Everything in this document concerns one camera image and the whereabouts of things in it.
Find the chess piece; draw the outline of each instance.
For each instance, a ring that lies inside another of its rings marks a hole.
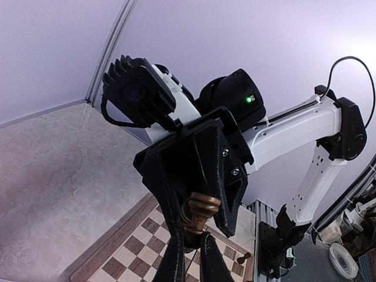
[[[249,259],[251,257],[251,254],[250,253],[245,253],[245,255],[243,257],[239,257],[237,259],[237,263],[239,264],[243,264],[247,259]]]
[[[197,192],[192,192],[183,203],[177,223],[184,232],[189,245],[187,247],[194,249],[199,247],[200,235],[203,233],[205,224],[218,212],[220,205],[219,199]]]

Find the white wall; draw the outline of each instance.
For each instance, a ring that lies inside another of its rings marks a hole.
[[[122,2],[0,1],[0,125],[85,98]]]
[[[139,1],[125,26],[114,58],[121,54],[161,63],[197,97],[202,87],[237,68],[261,91],[269,115],[294,106],[326,84],[331,65],[359,56],[376,76],[374,1]],[[334,72],[338,97],[371,110],[371,85],[357,62]],[[322,213],[376,153],[376,118],[364,153],[340,174]],[[279,209],[294,196],[308,168],[314,143],[271,162],[250,177],[244,202],[260,199]]]

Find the chessboard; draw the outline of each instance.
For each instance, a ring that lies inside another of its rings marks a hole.
[[[103,255],[97,251],[86,263],[70,277],[71,282],[152,282],[170,239],[165,219],[157,205],[138,226],[127,236],[121,245],[111,253],[102,264]],[[232,241],[207,227],[216,239],[223,260],[235,282],[247,282],[253,279],[253,256],[243,264],[237,259],[247,252]],[[186,282],[200,281],[200,250],[185,255]]]

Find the silver screw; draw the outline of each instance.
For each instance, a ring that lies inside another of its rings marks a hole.
[[[229,156],[229,150],[228,149],[224,149],[223,151],[222,151],[222,156],[223,157],[228,157]]]
[[[233,176],[238,176],[240,174],[240,170],[236,167],[236,168],[233,169],[233,171],[231,172],[231,174]]]

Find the chessboard border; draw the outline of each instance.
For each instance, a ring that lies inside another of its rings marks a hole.
[[[151,193],[144,196],[122,217],[121,221],[124,223],[116,229],[110,238],[69,276],[69,281],[88,281],[157,206],[158,202]]]
[[[245,254],[246,252],[248,252],[247,250],[243,249],[236,243],[230,241],[228,238],[220,234],[215,229],[208,227],[206,231],[210,232],[212,235],[214,235],[215,238],[221,240],[224,244],[227,244],[229,247],[235,249],[239,253]],[[253,281],[253,270],[254,270],[254,254],[251,254],[251,257],[247,260],[247,264],[244,269],[243,282]]]

